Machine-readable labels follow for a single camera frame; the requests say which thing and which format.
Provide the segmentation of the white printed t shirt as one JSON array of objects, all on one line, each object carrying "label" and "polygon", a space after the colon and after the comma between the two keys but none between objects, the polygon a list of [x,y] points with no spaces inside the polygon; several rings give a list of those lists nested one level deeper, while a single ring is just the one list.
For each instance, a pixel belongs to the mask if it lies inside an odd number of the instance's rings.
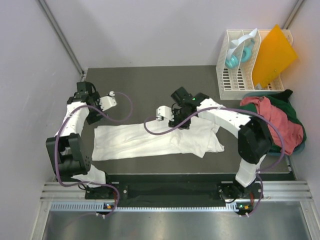
[{"label": "white printed t shirt", "polygon": [[168,120],[149,121],[146,125],[128,124],[98,126],[94,130],[93,161],[118,160],[170,154],[193,154],[203,158],[205,153],[220,153],[225,147],[219,142],[219,126],[193,117],[189,129],[176,129],[162,135],[147,131],[168,130]]}]

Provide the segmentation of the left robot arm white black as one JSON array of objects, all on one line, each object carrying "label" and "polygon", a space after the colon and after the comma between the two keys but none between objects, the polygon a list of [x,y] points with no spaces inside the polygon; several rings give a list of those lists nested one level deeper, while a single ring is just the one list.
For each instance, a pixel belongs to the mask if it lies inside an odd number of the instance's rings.
[{"label": "left robot arm white black", "polygon": [[78,82],[77,90],[67,100],[66,115],[58,132],[47,138],[45,146],[56,178],[62,186],[66,181],[79,182],[86,192],[97,192],[102,198],[109,198],[114,191],[107,182],[104,171],[92,164],[81,138],[85,123],[91,125],[102,119],[100,94],[91,82]]}]

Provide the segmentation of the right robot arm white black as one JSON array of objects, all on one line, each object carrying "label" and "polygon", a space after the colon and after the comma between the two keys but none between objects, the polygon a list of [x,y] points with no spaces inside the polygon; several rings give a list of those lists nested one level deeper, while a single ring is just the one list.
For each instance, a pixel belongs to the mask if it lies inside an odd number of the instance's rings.
[{"label": "right robot arm white black", "polygon": [[239,169],[232,185],[223,188],[221,193],[224,198],[232,200],[249,195],[257,170],[273,145],[268,124],[257,116],[226,110],[204,93],[193,96],[184,87],[174,91],[171,98],[179,108],[171,110],[173,118],[169,121],[169,127],[176,127],[196,113],[197,117],[213,122],[237,138],[237,150],[241,157]]}]

